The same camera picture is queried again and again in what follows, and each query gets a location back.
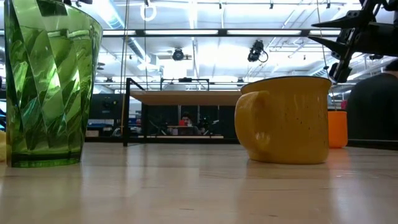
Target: orange cup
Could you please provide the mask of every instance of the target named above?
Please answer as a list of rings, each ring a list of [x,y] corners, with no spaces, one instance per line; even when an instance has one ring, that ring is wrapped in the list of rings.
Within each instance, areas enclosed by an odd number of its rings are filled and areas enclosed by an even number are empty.
[[[329,148],[339,149],[348,143],[347,112],[328,111]]]

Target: yellow mug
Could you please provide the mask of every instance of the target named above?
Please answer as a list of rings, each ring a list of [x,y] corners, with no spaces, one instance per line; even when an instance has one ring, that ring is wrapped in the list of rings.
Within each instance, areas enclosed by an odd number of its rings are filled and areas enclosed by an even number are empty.
[[[242,87],[235,130],[250,159],[319,164],[329,153],[328,90],[320,77],[278,77]]]

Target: green glass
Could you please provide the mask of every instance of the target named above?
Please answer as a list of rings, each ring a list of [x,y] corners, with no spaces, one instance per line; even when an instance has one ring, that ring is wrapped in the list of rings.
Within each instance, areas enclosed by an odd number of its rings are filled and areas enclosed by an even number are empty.
[[[7,163],[80,162],[102,27],[53,0],[5,0]]]

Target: mug handle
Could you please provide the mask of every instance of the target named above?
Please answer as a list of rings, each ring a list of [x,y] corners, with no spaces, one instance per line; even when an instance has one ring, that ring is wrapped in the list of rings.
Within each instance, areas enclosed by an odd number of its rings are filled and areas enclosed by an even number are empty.
[[[268,151],[270,138],[260,133],[258,117],[268,118],[265,102],[269,98],[268,91],[256,91],[241,96],[235,107],[235,130],[239,142],[246,149],[259,152]]]

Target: ceiling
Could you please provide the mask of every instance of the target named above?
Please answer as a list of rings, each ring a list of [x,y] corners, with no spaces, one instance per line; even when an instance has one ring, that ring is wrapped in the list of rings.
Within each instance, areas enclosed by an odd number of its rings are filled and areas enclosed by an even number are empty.
[[[156,8],[156,14],[153,19],[150,18],[151,21],[145,21],[142,16],[149,18],[153,8],[144,9],[144,15],[141,15],[144,0],[93,1],[93,5],[82,3],[80,9],[93,16],[104,29],[112,29],[107,19],[112,13],[117,13],[124,23],[118,28],[131,30],[309,29],[318,22],[318,12],[323,22],[361,8],[358,0],[318,0],[318,10],[317,0],[152,0],[150,6]],[[391,23],[393,17],[393,13],[381,10],[377,21]],[[0,29],[3,29],[3,24],[0,21]],[[268,46],[266,52],[269,59],[266,63],[247,60],[255,40],[262,40]],[[127,54],[123,55],[122,38],[104,37],[99,62],[105,65],[103,70],[98,70],[96,82],[104,82],[106,78],[120,82],[121,76],[123,80],[124,76],[132,77],[140,83],[159,82],[161,76],[210,78],[212,82],[236,82],[238,78],[244,78],[245,82],[253,82],[284,75],[313,75],[322,70],[324,61],[328,64],[333,61],[329,49],[325,48],[323,53],[320,44],[306,37],[135,37],[134,41],[151,58],[151,63],[143,64],[130,47],[125,48]],[[175,48],[181,48],[185,55],[189,55],[189,60],[174,62],[171,54]],[[361,54],[356,54],[356,57],[352,62],[354,72],[364,69],[367,58]],[[122,69],[122,61],[126,63],[126,68]],[[368,59],[366,68],[382,63]],[[353,81],[365,77],[362,75]],[[120,88],[120,84],[109,88]],[[236,88],[236,85],[225,88]]]

